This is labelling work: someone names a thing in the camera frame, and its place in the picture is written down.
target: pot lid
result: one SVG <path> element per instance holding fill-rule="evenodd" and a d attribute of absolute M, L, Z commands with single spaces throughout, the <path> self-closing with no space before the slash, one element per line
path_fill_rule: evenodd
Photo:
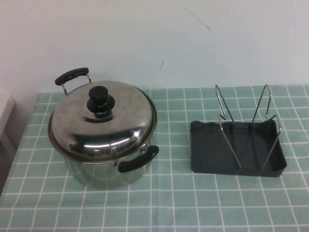
<path fill-rule="evenodd" d="M 156 110 L 134 86 L 99 81 L 81 86 L 62 100 L 48 125 L 62 154 L 82 162 L 115 160 L 131 154 L 152 135 Z"/>

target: stainless steel pot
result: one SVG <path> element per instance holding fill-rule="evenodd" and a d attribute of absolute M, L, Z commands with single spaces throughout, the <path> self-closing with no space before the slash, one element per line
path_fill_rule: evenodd
<path fill-rule="evenodd" d="M 55 80 L 66 97 L 51 114 L 48 137 L 78 181 L 97 189 L 123 187 L 140 178 L 159 152 L 157 111 L 140 89 L 92 83 L 88 73 L 75 69 Z M 89 84 L 67 94 L 64 84 L 81 75 Z"/>

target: pot rim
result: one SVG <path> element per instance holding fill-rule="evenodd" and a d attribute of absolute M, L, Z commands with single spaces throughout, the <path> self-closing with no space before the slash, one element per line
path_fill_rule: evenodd
<path fill-rule="evenodd" d="M 155 106 L 154 102 L 152 101 L 152 99 L 143 90 L 141 90 L 140 88 L 137 88 L 137 87 L 135 87 L 135 88 L 138 89 L 147 98 L 147 100 L 148 100 L 148 102 L 150 104 L 150 107 L 152 109 L 152 112 L 154 114 L 154 123 L 153 123 L 153 127 L 152 127 L 148 137 L 134 151 L 132 151 L 131 153 L 129 153 L 129 154 L 127 154 L 127 155 L 125 155 L 125 156 L 123 156 L 121 158 L 115 158 L 115 159 L 110 159 L 110 160 L 88 160 L 87 161 L 87 160 L 80 160 L 80 159 L 77 159 L 75 157 L 72 157 L 72 156 L 68 155 L 63 150 L 61 150 L 59 148 L 59 146 L 57 146 L 57 144 L 55 143 L 55 140 L 54 140 L 54 137 L 53 137 L 53 134 L 52 134 L 52 129 L 51 129 L 51 124 L 52 124 L 51 122 L 52 122 L 53 113 L 54 113 L 54 110 L 53 110 L 53 112 L 51 113 L 51 116 L 49 118 L 48 125 L 47 125 L 47 128 L 48 128 L 47 136 L 48 136 L 48 139 L 51 141 L 54 149 L 57 152 L 59 152 L 65 158 L 68 158 L 70 160 L 74 160 L 74 161 L 77 161 L 77 162 L 81 162 L 81 163 L 88 163 L 88 164 L 102 164 L 102 163 L 115 162 L 116 160 L 124 159 L 124 158 L 134 154 L 135 152 L 137 152 L 141 147 L 143 147 L 145 144 L 147 144 L 147 142 L 150 140 L 150 138 L 154 135 L 155 129 L 156 129 L 157 125 L 158 125 L 158 112 L 157 112 L 156 106 Z"/>

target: table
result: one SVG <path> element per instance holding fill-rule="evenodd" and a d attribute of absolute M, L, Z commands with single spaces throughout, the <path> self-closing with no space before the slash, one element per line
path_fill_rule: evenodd
<path fill-rule="evenodd" d="M 47 138 L 63 93 L 41 93 L 0 198 L 0 231 L 309 231 L 309 86 L 272 86 L 288 166 L 279 178 L 195 174 L 190 121 L 217 121 L 214 88 L 152 89 L 160 153 L 148 172 L 100 191 L 73 179 Z M 221 88 L 236 121 L 250 121 L 262 87 Z M 257 120 L 264 118 L 267 97 Z"/>

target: black tray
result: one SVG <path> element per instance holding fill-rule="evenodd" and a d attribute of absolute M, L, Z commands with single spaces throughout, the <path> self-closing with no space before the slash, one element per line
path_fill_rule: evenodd
<path fill-rule="evenodd" d="M 225 120 L 225 113 L 219 103 L 224 115 L 219 115 L 219 124 L 191 122 L 191 170 L 195 173 L 280 176 L 287 166 L 278 140 L 280 119 L 277 117 L 278 131 L 273 120 L 276 115 L 264 122 L 254 123 L 257 106 L 252 122 L 234 122 L 225 105 L 232 122 L 221 123 L 221 118 Z"/>

